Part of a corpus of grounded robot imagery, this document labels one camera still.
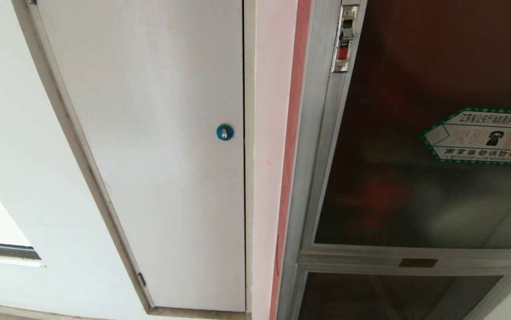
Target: blue lock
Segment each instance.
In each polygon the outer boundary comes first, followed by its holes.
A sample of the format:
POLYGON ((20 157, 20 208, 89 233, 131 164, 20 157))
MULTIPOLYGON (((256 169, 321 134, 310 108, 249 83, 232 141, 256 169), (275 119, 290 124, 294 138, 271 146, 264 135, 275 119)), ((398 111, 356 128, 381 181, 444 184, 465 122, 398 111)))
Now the blue lock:
POLYGON ((218 129, 216 129, 216 135, 220 140, 228 141, 233 138, 233 128, 230 125, 220 125, 218 129))

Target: sticker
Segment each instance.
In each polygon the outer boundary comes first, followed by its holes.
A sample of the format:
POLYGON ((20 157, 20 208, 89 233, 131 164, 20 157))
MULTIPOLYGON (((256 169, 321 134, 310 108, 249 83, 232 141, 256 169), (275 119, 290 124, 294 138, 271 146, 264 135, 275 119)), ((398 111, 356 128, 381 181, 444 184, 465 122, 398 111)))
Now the sticker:
POLYGON ((441 162, 511 165, 511 110, 464 108, 421 138, 441 162))

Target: metal latch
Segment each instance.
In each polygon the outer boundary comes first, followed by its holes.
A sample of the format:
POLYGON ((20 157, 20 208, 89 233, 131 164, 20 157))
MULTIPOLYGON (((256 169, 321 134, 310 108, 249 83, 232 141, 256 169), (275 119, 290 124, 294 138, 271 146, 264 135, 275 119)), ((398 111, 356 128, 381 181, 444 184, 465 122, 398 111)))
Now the metal latch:
POLYGON ((332 58, 332 72, 347 72, 352 56, 352 43, 354 41, 354 25, 358 6, 342 6, 338 21, 338 32, 334 55, 332 58))

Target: white door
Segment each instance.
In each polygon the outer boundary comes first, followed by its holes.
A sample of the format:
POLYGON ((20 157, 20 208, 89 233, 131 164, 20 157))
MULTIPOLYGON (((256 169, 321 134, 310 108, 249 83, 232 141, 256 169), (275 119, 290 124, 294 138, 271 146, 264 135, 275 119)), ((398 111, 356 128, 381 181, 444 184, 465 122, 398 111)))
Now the white door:
POLYGON ((241 0, 38 8, 154 305, 244 311, 241 0))

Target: aluminum frame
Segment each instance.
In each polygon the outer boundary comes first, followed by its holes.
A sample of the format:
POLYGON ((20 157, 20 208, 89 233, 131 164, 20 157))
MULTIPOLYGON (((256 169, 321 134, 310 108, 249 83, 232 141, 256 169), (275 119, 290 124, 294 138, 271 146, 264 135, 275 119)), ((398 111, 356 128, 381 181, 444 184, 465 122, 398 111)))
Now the aluminum frame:
POLYGON ((440 249, 314 243, 349 90, 367 0, 314 1, 302 92, 278 320, 296 320, 309 272, 406 276, 503 276, 464 320, 481 320, 511 292, 511 249, 440 249), (331 73, 340 7, 358 5, 348 73, 331 73), (434 268, 401 268, 401 259, 438 259, 434 268))

